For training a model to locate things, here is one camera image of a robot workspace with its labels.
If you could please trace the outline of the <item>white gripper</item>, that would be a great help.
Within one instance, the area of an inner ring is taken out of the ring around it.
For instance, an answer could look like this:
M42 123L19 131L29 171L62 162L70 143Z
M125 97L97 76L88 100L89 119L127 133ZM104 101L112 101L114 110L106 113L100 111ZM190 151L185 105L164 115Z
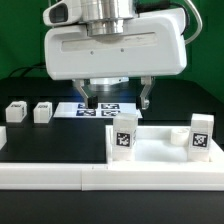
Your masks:
M152 76L177 75L187 65L181 8L139 13L132 0L60 0L43 12L47 72L73 81L87 109L98 97L83 79L142 77L140 105L149 107Z

